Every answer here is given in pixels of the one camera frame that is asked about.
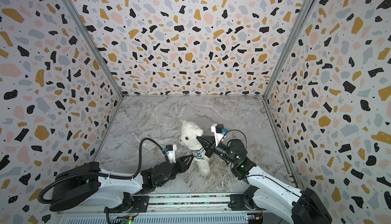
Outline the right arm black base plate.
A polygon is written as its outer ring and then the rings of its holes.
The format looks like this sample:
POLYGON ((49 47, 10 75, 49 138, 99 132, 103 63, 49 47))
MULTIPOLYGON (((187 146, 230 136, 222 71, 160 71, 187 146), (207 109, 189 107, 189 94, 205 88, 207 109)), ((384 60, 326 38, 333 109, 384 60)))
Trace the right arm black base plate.
POLYGON ((265 208, 258 207, 254 201, 244 193, 237 193, 230 195, 230 201, 228 207, 233 211, 261 211, 267 210, 265 208))

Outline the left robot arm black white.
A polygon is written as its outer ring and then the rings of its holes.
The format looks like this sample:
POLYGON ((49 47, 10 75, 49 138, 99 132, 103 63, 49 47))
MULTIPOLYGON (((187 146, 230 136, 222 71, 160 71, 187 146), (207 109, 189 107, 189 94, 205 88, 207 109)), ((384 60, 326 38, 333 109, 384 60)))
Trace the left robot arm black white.
POLYGON ((192 161, 192 155, 179 157, 175 163, 164 161, 139 172, 135 178, 101 169, 98 162, 87 163, 56 177, 49 209, 65 211, 83 204, 126 211, 135 202, 135 195, 148 194, 164 186, 186 172, 192 161))

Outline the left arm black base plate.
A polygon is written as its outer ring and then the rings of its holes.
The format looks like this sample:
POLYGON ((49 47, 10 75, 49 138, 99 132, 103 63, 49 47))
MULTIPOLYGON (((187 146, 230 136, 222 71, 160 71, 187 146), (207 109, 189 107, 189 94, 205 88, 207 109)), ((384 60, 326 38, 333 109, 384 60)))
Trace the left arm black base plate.
POLYGON ((129 195, 124 194, 124 198, 119 206, 108 208, 105 207, 104 213, 145 213, 148 208, 150 197, 148 195, 129 195))

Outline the blue white striped knit sweater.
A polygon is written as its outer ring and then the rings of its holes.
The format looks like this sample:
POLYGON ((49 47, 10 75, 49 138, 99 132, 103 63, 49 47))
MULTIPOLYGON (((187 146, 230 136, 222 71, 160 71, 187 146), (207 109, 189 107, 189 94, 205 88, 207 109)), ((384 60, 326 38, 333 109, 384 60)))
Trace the blue white striped knit sweater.
POLYGON ((187 147, 187 151, 190 155, 193 156, 193 159, 197 162, 203 162, 207 161, 206 156, 205 156, 205 149, 203 147, 199 149, 191 149, 187 147))

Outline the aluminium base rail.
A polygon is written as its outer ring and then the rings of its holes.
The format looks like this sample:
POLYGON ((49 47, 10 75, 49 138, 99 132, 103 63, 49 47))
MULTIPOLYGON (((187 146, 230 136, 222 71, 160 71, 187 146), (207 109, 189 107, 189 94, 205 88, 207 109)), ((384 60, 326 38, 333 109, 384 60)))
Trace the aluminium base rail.
POLYGON ((55 224, 289 224, 267 210, 233 211, 237 193, 150 194, 145 213, 105 214, 102 206, 58 212, 55 224))

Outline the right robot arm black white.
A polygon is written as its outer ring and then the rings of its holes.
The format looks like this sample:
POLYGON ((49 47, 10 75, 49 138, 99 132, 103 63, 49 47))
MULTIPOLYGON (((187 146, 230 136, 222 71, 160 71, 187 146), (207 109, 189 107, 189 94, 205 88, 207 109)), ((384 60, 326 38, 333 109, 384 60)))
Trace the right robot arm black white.
POLYGON ((198 136, 205 155, 216 154, 231 165, 232 174, 249 184, 244 193, 230 196, 229 208, 237 210, 265 209, 290 224, 330 224, 333 219, 318 195, 311 189, 301 190, 266 173, 247 156, 239 139, 228 144, 216 143, 212 136, 198 136))

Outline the white fluffy teddy bear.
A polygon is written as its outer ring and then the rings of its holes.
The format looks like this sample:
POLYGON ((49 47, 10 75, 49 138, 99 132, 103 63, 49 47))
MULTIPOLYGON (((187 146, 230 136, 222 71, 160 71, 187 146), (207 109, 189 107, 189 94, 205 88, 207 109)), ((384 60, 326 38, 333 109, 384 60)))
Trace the white fluffy teddy bear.
MULTIPOLYGON (((199 149, 203 147, 196 139, 197 136, 203 135, 203 129, 193 122, 182 121, 180 144, 191 149, 199 149)), ((207 161, 196 162, 200 174, 207 177, 210 174, 210 158, 206 157, 207 161)))

